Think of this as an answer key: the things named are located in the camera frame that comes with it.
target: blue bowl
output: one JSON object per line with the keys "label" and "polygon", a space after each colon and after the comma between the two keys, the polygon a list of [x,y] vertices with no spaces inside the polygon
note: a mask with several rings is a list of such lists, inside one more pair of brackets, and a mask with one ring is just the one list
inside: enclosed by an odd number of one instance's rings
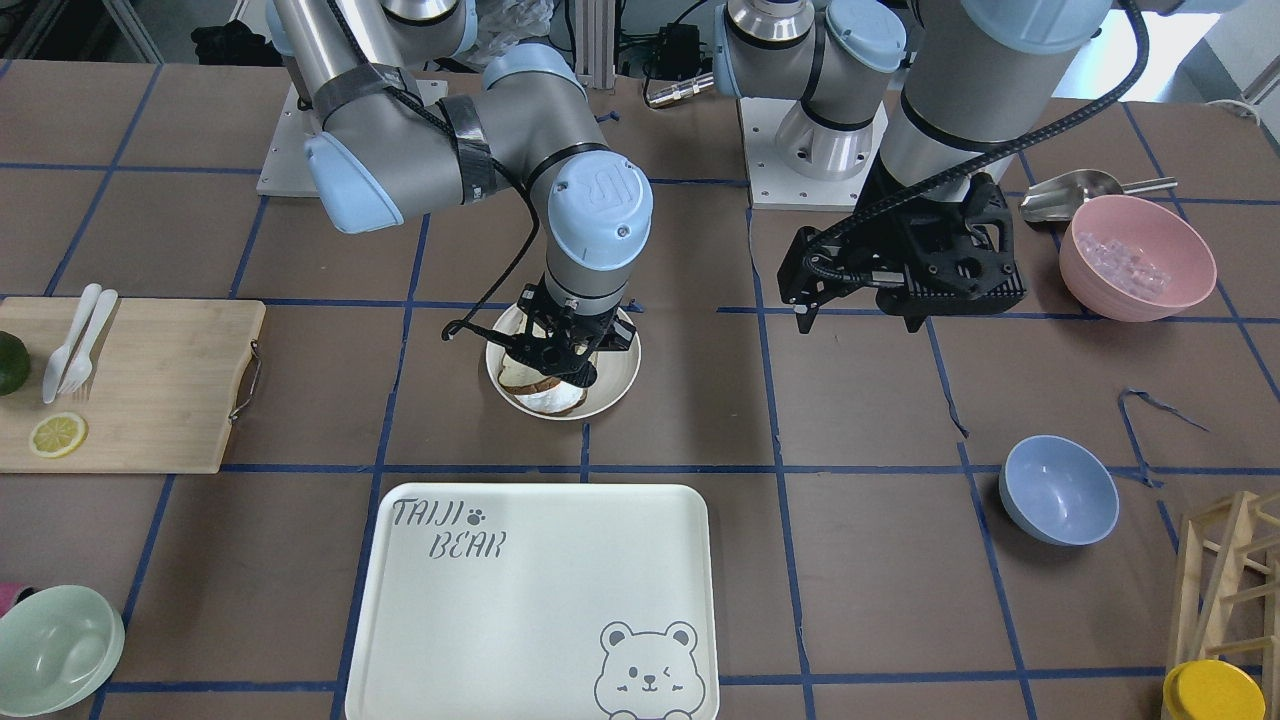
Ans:
{"label": "blue bowl", "polygon": [[1111,473],[1092,452],[1057,436],[1014,446],[1000,471],[1000,500],[1018,527],[1052,544],[1093,544],[1120,518]]}

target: white tray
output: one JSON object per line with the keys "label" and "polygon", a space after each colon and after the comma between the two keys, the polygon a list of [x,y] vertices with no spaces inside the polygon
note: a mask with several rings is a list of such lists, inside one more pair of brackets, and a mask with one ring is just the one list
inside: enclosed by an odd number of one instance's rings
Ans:
{"label": "white tray", "polygon": [[718,710],[707,505],[692,489],[411,483],[383,500],[348,720]]}

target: white plastic knife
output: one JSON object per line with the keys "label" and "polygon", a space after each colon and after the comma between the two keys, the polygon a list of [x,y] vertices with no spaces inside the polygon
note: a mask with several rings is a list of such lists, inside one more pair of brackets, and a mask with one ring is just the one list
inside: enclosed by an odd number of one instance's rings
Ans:
{"label": "white plastic knife", "polygon": [[84,329],[84,323],[88,322],[90,313],[93,311],[93,306],[97,304],[97,296],[102,293],[102,286],[97,283],[90,283],[84,286],[84,291],[81,293],[81,301],[76,305],[76,316],[72,319],[72,329],[67,332],[67,340],[63,345],[49,356],[49,365],[45,366],[45,384],[44,384],[44,401],[49,405],[58,397],[58,386],[63,382],[63,373],[67,372],[67,363],[72,359],[72,348],[76,347],[76,340],[79,338],[81,331]]}

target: table surface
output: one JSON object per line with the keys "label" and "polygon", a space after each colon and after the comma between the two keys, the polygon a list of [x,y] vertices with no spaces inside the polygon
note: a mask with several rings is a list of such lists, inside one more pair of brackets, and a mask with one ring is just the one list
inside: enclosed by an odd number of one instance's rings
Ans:
{"label": "table surface", "polygon": [[[110,683],[59,717],[339,717],[372,512],[438,480],[700,492],[724,719],[1074,719],[1082,697],[1096,717],[1155,717],[1176,519],[1280,488],[1280,160],[1252,122],[1120,105],[1002,181],[1016,199],[1080,167],[1176,176],[1153,199],[1203,233],[1221,279],[1181,316],[1084,311],[1060,237],[1019,222],[1032,292],[1014,311],[909,334],[864,291],[800,336],[772,277],[795,228],[838,215],[753,213],[733,102],[654,113],[620,79],[591,106],[617,110],[605,137],[654,182],[630,290],[644,363],[614,409],[549,423],[493,392],[476,338],[439,338],[521,242],[518,199],[352,237],[316,201],[259,197],[287,85],[282,69],[0,65],[0,293],[97,281],[268,304],[261,386],[220,474],[0,479],[0,579],[93,587],[128,624]],[[1140,402],[1126,423],[1125,387],[1212,432]],[[1036,433],[1117,473],[1102,543],[1039,544],[1005,515],[998,464]],[[1129,477],[1139,459],[1158,487]]]}

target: bear drawing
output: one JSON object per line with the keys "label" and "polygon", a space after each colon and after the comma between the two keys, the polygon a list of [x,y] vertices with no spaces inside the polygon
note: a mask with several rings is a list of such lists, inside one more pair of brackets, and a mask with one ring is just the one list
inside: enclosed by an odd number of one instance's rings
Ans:
{"label": "bear drawing", "polygon": [[701,707],[707,683],[694,662],[698,633],[689,623],[672,623],[663,633],[609,623],[600,646],[595,702],[609,720],[691,720]]}

